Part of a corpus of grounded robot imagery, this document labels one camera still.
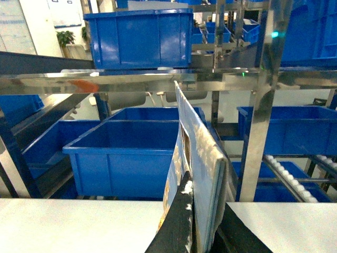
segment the stainless steel rack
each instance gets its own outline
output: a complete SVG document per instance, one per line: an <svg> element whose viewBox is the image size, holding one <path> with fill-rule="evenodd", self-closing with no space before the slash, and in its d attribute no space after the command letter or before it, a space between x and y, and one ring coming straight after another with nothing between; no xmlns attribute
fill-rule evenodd
<svg viewBox="0 0 337 253"><path fill-rule="evenodd" d="M213 47L214 55L193 55L192 69L155 71L105 71L92 73L44 73L17 74L0 76L0 94L64 94L64 93L107 93L107 92L159 92L174 91L174 81L178 81L184 91L212 91L212 124L222 135L230 132L226 124L217 123L220 91L254 91L255 97L253 118L249 140L244 142L242 155L242 185L240 201L254 200L256 185L259 178L260 165L263 160L263 150L269 127L271 108L274 94L277 90L305 90L305 89L337 89L337 70L309 67L280 68L285 37L273 37L278 31L285 34L292 9L292 0L270 0L268 2L250 3L240 0L235 4L226 5L225 0L219 0L217 5L191 6L195 12L216 12L216 41ZM261 64L259 68L221 69L223 50L222 44L224 13L238 11L237 41L241 37L242 19L245 10L268 9L268 18L263 43ZM8 134L6 123L1 125ZM18 145L14 145L13 138L4 140L4 149L8 150L11 165L4 169L7 175L15 174L23 180L4 180L0 182L1 189L18 192L24 182L28 196L40 196L36 183L22 175L27 166L20 156ZM294 194L298 191L287 185Z"/></svg>

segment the shelf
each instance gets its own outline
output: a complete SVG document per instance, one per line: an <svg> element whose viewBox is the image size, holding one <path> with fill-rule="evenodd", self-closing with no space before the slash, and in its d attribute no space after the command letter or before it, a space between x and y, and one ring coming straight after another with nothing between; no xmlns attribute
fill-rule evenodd
<svg viewBox="0 0 337 253"><path fill-rule="evenodd" d="M256 90L258 76L256 68L10 75L0 76L0 94L174 91L174 81L181 82L182 90L186 91L251 91ZM337 71L283 68L276 88L337 89Z"/></svg>

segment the stacked blue bins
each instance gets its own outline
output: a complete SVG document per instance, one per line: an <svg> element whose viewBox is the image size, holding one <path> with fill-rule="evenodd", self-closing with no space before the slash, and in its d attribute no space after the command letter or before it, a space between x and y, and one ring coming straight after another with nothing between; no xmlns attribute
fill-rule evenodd
<svg viewBox="0 0 337 253"><path fill-rule="evenodd" d="M202 44L202 31L199 27L192 29L192 44Z"/></svg>
<svg viewBox="0 0 337 253"><path fill-rule="evenodd" d="M0 107L10 127L15 126L43 107L38 95L1 95Z"/></svg>
<svg viewBox="0 0 337 253"><path fill-rule="evenodd" d="M68 120L53 124L23 151L33 178L38 178L66 158L62 147L99 123L98 120Z"/></svg>
<svg viewBox="0 0 337 253"><path fill-rule="evenodd" d="M237 175L240 174L240 162L233 162L233 167ZM281 165L294 176L294 178L309 178L296 164L293 162L281 162ZM275 178L273 172L266 164L261 164L259 178ZM303 183L303 186L312 196L317 198L319 202L330 202L329 197L315 183ZM288 189L282 183L261 182L257 184L255 202L297 202Z"/></svg>
<svg viewBox="0 0 337 253"><path fill-rule="evenodd" d="M215 22L206 23L206 38L208 43L215 43ZM231 32L225 27L223 31L223 42L228 43L230 38Z"/></svg>
<svg viewBox="0 0 337 253"><path fill-rule="evenodd" d="M202 3L202 0L178 0L178 3L185 3L189 5L199 5Z"/></svg>
<svg viewBox="0 0 337 253"><path fill-rule="evenodd" d="M65 146L79 194L161 199L178 128L177 108L126 108Z"/></svg>
<svg viewBox="0 0 337 253"><path fill-rule="evenodd" d="M248 139L252 107L238 107L239 134ZM337 154L337 111L320 106L273 107L264 153Z"/></svg>
<svg viewBox="0 0 337 253"><path fill-rule="evenodd" d="M242 27L242 39L243 41L254 44L258 42L260 35L260 25L254 20L250 20L251 24L243 25Z"/></svg>
<svg viewBox="0 0 337 253"><path fill-rule="evenodd" d="M192 9L86 14L84 19L97 69L188 67L191 62Z"/></svg>
<svg viewBox="0 0 337 253"><path fill-rule="evenodd" d="M336 0L294 0L282 66L337 66Z"/></svg>

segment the metal shelf frame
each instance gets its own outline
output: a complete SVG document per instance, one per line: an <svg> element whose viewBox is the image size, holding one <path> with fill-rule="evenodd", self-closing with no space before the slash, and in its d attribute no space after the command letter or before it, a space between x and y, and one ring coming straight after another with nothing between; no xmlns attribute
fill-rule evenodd
<svg viewBox="0 0 337 253"><path fill-rule="evenodd" d="M235 10L239 10L239 19L243 18L244 10L269 9L259 68L218 68L223 60L224 13L234 8L233 5L226 5L225 0L218 0L216 6L193 6L196 12L202 11L202 8L216 12L214 55L193 55L193 69L1 75L0 94L174 91L174 81L178 81L184 91L212 91L212 124L216 129L225 131L224 125L217 125L219 92L253 91L255 97L252 99L254 109L251 133L249 139L244 141L241 163L243 178L238 190L241 202L252 202L263 160L274 93L277 90L337 89L337 70L311 67L280 68L285 36L273 37L272 33L286 33L292 2L270 0L269 3L252 5L240 0L239 3L235 3ZM17 168L14 166L11 170L17 171Z"/></svg>

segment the green plant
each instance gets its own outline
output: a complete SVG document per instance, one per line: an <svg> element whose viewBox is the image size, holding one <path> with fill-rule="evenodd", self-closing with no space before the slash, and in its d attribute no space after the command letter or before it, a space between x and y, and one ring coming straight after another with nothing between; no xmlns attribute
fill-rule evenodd
<svg viewBox="0 0 337 253"><path fill-rule="evenodd" d="M86 34L86 27L85 26L83 26L82 29L81 29L81 36L82 36L82 39L84 41L88 41L88 36Z"/></svg>
<svg viewBox="0 0 337 253"><path fill-rule="evenodd" d="M61 47L65 47L66 44L74 44L75 35L73 32L57 32L57 40Z"/></svg>

